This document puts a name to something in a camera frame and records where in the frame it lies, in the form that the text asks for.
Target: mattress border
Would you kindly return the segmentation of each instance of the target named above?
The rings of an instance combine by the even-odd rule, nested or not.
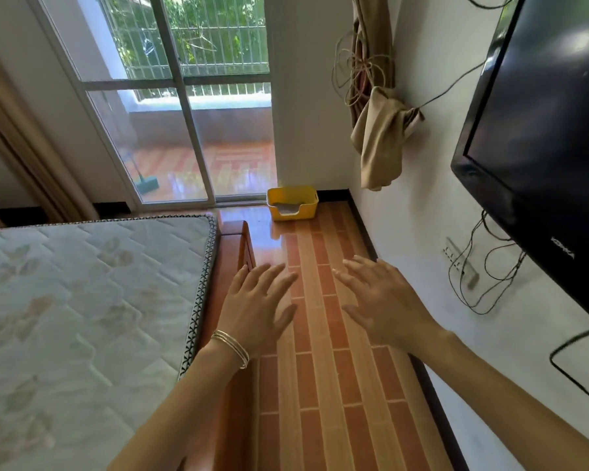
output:
[[[196,354],[196,347],[198,346],[198,332],[203,324],[203,310],[207,300],[207,291],[210,284],[210,277],[215,261],[216,254],[216,238],[218,234],[218,222],[213,215],[206,215],[204,213],[196,213],[190,215],[156,215],[153,217],[133,217],[133,218],[110,218],[107,220],[89,220],[89,221],[75,221],[73,223],[42,223],[40,225],[26,225],[20,227],[6,227],[0,228],[4,230],[20,230],[26,228],[48,227],[48,226],[63,226],[63,225],[85,225],[88,223],[109,223],[114,221],[135,221],[135,220],[161,220],[163,218],[207,218],[210,225],[210,231],[207,235],[207,243],[205,244],[205,255],[203,258],[203,269],[198,280],[196,288],[196,297],[194,299],[194,307],[189,315],[188,332],[186,334],[185,348],[181,364],[177,375],[179,381],[185,372],[187,372],[194,355]]]

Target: forearm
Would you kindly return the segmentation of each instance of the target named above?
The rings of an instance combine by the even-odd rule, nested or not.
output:
[[[201,349],[185,376],[135,433],[108,471],[175,470],[193,427],[240,367],[240,358],[212,340]]]
[[[484,420],[526,471],[589,471],[589,440],[476,356],[454,334],[419,352]]]

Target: balcony floor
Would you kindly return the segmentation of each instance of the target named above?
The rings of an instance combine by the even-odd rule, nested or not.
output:
[[[216,196],[265,193],[267,189],[277,186],[272,142],[207,145],[203,148],[203,155]],[[130,158],[123,157],[132,180],[139,182],[137,169]],[[191,148],[140,149],[134,152],[133,158],[145,178],[157,177],[159,183],[158,189],[142,195],[144,203],[206,198]]]

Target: litter box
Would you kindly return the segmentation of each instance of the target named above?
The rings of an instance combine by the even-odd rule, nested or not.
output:
[[[316,214],[318,195],[312,186],[282,186],[268,189],[266,203],[273,221],[309,220]]]

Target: wall socket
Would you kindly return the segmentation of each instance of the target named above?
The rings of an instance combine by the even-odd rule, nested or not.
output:
[[[453,264],[452,270],[457,271],[458,274],[462,272],[462,265],[465,265],[464,274],[462,275],[462,282],[463,284],[467,285],[469,289],[473,289],[475,285],[478,284],[480,275],[475,271],[469,261],[465,263],[465,259],[467,258],[466,253],[461,253],[462,251],[458,249],[451,239],[445,238],[443,254],[445,254],[445,257],[449,260],[449,262]]]

